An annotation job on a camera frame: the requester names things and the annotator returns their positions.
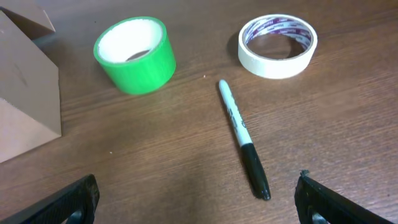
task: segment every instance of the wooden surface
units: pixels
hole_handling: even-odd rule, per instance
[[[36,43],[60,69],[63,137],[0,164],[0,219],[85,174],[101,198],[95,223],[298,223],[301,169],[398,222],[398,2],[39,0],[57,33]],[[250,74],[236,33],[271,13],[319,36],[308,68],[286,80]],[[93,57],[128,17],[168,28],[177,71],[159,91],[115,89]],[[246,120],[272,200],[252,196],[217,82]]]

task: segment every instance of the box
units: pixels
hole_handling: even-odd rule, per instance
[[[31,41],[55,32],[31,0],[0,0],[0,162],[61,136],[58,68]]]

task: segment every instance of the marker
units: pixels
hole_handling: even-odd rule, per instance
[[[238,106],[236,106],[231,90],[225,80],[220,80],[218,85],[221,95],[223,96],[229,118],[231,118],[232,125],[234,126],[236,138],[238,139],[239,146],[242,150],[243,164],[248,173],[253,194],[257,198],[270,200],[271,192],[269,191],[264,168],[262,168],[259,156],[257,155],[241,114],[239,113]]]

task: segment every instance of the tape roll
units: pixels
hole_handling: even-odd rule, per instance
[[[132,95],[160,88],[176,67],[166,27],[153,17],[111,26],[95,42],[94,56],[114,84]]]
[[[266,34],[282,34],[294,38],[305,50],[287,59],[262,57],[251,51],[247,44]],[[318,37],[310,24],[294,16],[272,14],[248,22],[239,33],[238,56],[244,68],[264,78],[289,78],[302,72],[310,63],[318,44]]]

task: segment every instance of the green duct tape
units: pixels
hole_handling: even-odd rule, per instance
[[[176,67],[166,27],[153,17],[133,17],[111,26],[95,42],[94,56],[114,84],[132,95],[157,90]]]

